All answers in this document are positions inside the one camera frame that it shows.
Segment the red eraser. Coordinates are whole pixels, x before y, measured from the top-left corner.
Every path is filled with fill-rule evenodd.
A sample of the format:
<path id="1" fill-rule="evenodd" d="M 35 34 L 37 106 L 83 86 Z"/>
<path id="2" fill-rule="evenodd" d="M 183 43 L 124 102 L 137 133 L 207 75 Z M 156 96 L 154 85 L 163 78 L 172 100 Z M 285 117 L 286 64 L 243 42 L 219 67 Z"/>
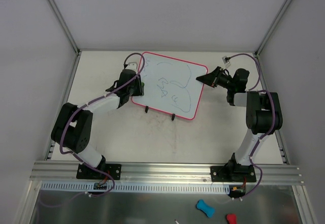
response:
<path id="1" fill-rule="evenodd" d="M 237 216 L 235 214 L 227 214 L 226 220 L 228 224 L 237 224 Z"/>

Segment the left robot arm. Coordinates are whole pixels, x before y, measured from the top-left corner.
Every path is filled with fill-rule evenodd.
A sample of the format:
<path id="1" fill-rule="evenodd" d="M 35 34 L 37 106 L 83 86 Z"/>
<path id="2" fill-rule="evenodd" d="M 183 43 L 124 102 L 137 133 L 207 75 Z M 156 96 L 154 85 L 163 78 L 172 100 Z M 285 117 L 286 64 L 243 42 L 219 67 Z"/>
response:
<path id="1" fill-rule="evenodd" d="M 88 172 L 94 178 L 101 178 L 107 167 L 105 157 L 90 145 L 94 118 L 122 107 L 130 97 L 143 95 L 141 76 L 132 69 L 123 69 L 105 95 L 83 106 L 65 103 L 54 124 L 51 140 L 59 144 L 61 154 L 73 154 L 88 166 Z"/>

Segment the pink framed whiteboard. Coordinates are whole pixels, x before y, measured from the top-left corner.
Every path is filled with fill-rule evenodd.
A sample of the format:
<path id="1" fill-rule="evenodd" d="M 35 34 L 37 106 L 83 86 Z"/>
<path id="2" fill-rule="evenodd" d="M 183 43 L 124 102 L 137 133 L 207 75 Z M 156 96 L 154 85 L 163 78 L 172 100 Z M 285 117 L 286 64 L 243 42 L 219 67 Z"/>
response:
<path id="1" fill-rule="evenodd" d="M 143 52 L 139 66 L 144 95 L 132 97 L 136 105 L 174 114 L 187 120 L 196 116 L 203 83 L 197 77 L 206 75 L 205 65 L 152 52 Z"/>

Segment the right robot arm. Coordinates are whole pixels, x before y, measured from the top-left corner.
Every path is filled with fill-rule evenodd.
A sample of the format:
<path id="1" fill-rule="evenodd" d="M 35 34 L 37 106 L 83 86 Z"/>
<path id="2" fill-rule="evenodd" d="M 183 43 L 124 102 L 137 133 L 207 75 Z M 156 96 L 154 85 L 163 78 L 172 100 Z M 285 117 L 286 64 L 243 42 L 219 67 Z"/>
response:
<path id="1" fill-rule="evenodd" d="M 227 90 L 226 100 L 231 106 L 246 108 L 246 135 L 236 152 L 224 166 L 210 168 L 213 182 L 256 182 L 253 159 L 262 140 L 281 129 L 283 117 L 276 92 L 246 91 L 249 71 L 237 69 L 233 76 L 217 67 L 211 73 L 196 77 L 210 87 Z"/>

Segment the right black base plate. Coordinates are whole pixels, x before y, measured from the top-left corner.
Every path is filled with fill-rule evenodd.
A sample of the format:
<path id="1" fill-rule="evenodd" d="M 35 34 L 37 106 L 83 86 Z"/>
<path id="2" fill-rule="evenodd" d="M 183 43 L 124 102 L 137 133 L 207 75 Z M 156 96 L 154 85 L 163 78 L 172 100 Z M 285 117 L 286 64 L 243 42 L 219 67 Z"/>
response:
<path id="1" fill-rule="evenodd" d="M 210 175 L 212 182 L 256 182 L 255 170 L 252 165 L 235 167 L 230 169 L 228 166 L 211 166 Z"/>

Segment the aluminium rail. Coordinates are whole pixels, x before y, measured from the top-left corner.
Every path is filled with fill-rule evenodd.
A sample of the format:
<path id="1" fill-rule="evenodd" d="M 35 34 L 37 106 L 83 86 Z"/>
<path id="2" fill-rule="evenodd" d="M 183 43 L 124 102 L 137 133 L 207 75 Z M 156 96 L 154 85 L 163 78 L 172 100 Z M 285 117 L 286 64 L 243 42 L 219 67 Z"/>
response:
<path id="1" fill-rule="evenodd" d="M 131 183 L 211 183 L 211 164 L 121 163 L 120 181 Z M 76 161 L 36 161 L 30 180 L 75 180 L 79 163 Z M 262 185 L 304 185 L 298 166 L 259 165 Z"/>

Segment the blue eraser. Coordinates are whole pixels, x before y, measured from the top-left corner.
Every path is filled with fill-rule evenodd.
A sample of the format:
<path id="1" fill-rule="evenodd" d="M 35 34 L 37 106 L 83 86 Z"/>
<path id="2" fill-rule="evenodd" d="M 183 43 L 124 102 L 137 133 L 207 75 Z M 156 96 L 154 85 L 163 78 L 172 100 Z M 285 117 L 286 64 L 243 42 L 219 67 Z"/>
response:
<path id="1" fill-rule="evenodd" d="M 196 208 L 202 211 L 208 218 L 212 218 L 215 213 L 215 209 L 206 204 L 204 200 L 198 200 Z"/>

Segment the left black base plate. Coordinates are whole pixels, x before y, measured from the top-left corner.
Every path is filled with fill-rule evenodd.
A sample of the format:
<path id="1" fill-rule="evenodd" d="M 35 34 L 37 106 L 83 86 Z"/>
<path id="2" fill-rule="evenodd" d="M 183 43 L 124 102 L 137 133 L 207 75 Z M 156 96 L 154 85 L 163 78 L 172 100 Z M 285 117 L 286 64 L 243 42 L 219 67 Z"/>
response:
<path id="1" fill-rule="evenodd" d="M 83 180 L 103 180 L 106 177 L 104 174 L 105 172 L 114 180 L 120 180 L 122 172 L 121 168 L 121 164 L 104 163 L 100 169 L 93 169 L 92 167 L 89 167 L 87 164 L 83 163 L 78 165 L 76 178 Z"/>

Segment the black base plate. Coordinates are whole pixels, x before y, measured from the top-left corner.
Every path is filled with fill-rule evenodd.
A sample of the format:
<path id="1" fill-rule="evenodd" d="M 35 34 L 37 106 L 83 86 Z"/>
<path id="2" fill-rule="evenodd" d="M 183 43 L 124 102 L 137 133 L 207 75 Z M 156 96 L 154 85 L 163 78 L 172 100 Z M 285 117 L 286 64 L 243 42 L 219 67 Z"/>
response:
<path id="1" fill-rule="evenodd" d="M 92 167 L 89 167 L 87 164 L 83 163 L 78 165 L 76 178 L 83 180 L 103 180 L 106 177 L 104 174 L 105 172 L 114 180 L 120 180 L 122 172 L 121 168 L 121 164 L 104 163 L 100 169 L 93 169 Z"/>
<path id="2" fill-rule="evenodd" d="M 210 175 L 212 182 L 256 182 L 255 170 L 252 165 L 235 167 L 230 169 L 228 166 L 211 166 Z"/>

